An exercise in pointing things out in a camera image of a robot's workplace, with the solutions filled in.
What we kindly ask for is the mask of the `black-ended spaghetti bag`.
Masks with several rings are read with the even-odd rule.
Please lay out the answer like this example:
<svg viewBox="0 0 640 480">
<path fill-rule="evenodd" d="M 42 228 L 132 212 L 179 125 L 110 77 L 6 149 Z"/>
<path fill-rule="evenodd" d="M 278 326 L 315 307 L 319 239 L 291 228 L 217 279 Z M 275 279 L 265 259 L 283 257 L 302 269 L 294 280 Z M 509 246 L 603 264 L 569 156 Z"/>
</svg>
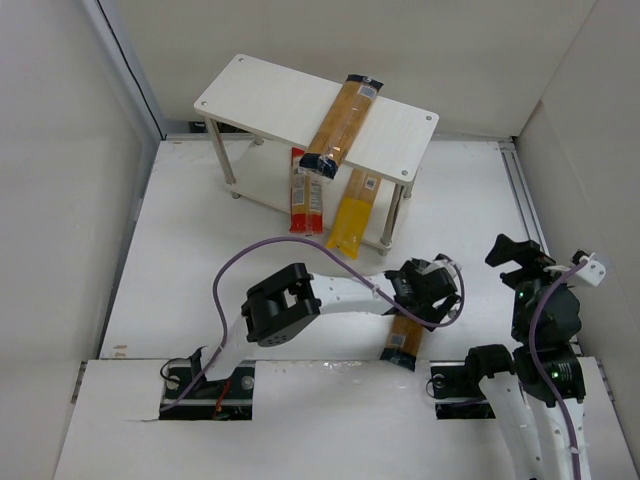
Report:
<svg viewBox="0 0 640 480">
<path fill-rule="evenodd" d="M 301 169 L 333 180 L 384 83 L 350 74 L 302 155 Z"/>
<path fill-rule="evenodd" d="M 380 359 L 414 372 L 424 331 L 422 325 L 404 316 L 396 315 Z"/>
</svg>

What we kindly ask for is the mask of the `yellow spaghetti bag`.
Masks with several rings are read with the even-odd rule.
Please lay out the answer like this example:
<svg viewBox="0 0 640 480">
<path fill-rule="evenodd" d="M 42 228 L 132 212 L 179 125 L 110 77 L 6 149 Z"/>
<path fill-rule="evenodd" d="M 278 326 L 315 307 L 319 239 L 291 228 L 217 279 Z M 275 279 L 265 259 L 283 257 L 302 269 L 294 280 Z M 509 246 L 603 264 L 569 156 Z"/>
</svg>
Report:
<svg viewBox="0 0 640 480">
<path fill-rule="evenodd" d="M 343 192 L 326 247 L 356 259 L 371 216 L 381 177 L 354 169 Z"/>
</svg>

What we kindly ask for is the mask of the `red spaghetti bag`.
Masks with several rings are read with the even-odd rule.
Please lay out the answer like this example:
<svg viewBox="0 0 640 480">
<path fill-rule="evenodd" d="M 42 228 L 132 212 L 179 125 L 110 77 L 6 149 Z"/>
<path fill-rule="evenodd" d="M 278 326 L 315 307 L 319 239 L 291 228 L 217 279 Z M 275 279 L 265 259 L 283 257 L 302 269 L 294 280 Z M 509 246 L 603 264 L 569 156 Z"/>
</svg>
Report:
<svg viewBox="0 0 640 480">
<path fill-rule="evenodd" d="M 323 233 L 322 184 L 311 173 L 300 167 L 303 154 L 303 150 L 291 148 L 289 232 L 306 236 L 321 235 Z"/>
</svg>

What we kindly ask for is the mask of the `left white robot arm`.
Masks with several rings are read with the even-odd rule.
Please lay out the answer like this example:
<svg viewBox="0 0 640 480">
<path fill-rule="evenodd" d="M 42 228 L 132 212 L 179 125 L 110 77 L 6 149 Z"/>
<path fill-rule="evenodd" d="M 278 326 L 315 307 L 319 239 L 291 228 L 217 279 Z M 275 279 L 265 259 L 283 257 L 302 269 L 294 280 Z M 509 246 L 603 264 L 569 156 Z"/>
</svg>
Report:
<svg viewBox="0 0 640 480">
<path fill-rule="evenodd" d="M 445 255 L 410 259 L 398 270 L 362 278 L 313 274 L 293 263 L 247 291 L 225 345 L 199 348 L 189 358 L 190 373 L 200 381 L 225 381 L 257 349 L 291 341 L 321 315 L 409 312 L 433 330 L 457 318 L 464 294 L 460 268 Z"/>
</svg>

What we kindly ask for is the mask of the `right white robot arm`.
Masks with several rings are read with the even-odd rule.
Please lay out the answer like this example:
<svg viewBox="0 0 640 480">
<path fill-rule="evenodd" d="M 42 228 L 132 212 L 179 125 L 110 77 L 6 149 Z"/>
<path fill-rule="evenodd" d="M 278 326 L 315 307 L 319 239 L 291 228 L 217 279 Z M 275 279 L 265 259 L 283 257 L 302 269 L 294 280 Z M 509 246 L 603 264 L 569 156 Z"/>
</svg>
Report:
<svg viewBox="0 0 640 480">
<path fill-rule="evenodd" d="M 498 421 L 518 479 L 588 479 L 584 432 L 586 384 L 571 340 L 581 330 L 581 305 L 570 282 L 594 268 L 579 250 L 572 266 L 557 264 L 536 242 L 497 236 L 485 258 L 514 292 L 511 336 L 519 347 L 501 344 L 468 351 L 465 370 Z"/>
</svg>

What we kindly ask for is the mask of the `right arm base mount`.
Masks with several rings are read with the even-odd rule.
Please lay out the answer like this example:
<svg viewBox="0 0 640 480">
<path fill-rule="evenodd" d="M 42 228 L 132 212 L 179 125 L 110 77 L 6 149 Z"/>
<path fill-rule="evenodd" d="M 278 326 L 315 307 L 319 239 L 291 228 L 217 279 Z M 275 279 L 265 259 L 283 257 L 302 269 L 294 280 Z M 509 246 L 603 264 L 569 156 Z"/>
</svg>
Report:
<svg viewBox="0 0 640 480">
<path fill-rule="evenodd" d="M 493 420 L 495 414 L 462 361 L 432 362 L 425 390 L 437 420 Z"/>
</svg>

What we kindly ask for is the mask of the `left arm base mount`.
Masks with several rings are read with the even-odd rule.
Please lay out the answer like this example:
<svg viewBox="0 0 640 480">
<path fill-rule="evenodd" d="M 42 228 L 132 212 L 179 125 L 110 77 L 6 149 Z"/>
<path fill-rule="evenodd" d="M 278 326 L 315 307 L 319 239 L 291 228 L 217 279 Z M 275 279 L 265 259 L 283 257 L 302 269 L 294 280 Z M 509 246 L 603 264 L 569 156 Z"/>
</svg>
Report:
<svg viewBox="0 0 640 480">
<path fill-rule="evenodd" d="M 251 421 L 255 386 L 254 361 L 242 362 L 227 380 L 200 380 L 179 404 L 175 402 L 191 381 L 191 370 L 180 363 L 164 374 L 165 385 L 159 406 L 159 419 L 166 421 Z"/>
</svg>

